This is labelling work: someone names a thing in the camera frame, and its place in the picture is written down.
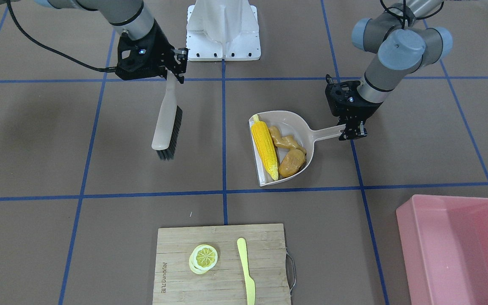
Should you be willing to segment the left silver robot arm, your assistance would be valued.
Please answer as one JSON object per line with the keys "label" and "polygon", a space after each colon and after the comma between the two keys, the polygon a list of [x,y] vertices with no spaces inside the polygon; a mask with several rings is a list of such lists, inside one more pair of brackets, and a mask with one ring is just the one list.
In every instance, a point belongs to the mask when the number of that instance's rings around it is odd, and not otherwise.
{"label": "left silver robot arm", "polygon": [[351,33],[354,47],[374,54],[362,77],[345,82],[325,77],[331,114],[344,128],[340,141],[366,137],[366,121],[403,78],[445,58],[453,47],[453,37],[443,27],[414,29],[415,23],[443,8],[442,0],[399,0],[381,6],[381,15],[359,20]]}

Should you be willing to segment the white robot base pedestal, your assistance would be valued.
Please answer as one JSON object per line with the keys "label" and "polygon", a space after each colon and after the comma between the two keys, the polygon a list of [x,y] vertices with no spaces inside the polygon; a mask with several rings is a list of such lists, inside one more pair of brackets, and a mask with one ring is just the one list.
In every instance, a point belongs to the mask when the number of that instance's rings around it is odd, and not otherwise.
{"label": "white robot base pedestal", "polygon": [[188,60],[260,60],[258,10],[249,1],[197,0],[186,17]]}

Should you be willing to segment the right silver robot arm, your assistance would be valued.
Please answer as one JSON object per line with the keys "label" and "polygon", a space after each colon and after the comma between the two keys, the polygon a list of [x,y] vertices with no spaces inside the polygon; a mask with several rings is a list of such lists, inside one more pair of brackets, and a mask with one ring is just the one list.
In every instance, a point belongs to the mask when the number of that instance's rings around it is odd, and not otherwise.
{"label": "right silver robot arm", "polygon": [[184,83],[187,70],[188,48],[175,48],[168,40],[157,19],[143,0],[38,0],[39,6],[53,10],[95,12],[102,16],[118,34],[117,62],[113,67],[95,67],[68,54],[49,47],[23,29],[14,9],[13,0],[0,0],[11,19],[28,40],[37,46],[58,54],[93,71],[114,73],[122,80],[137,80],[173,75]]}

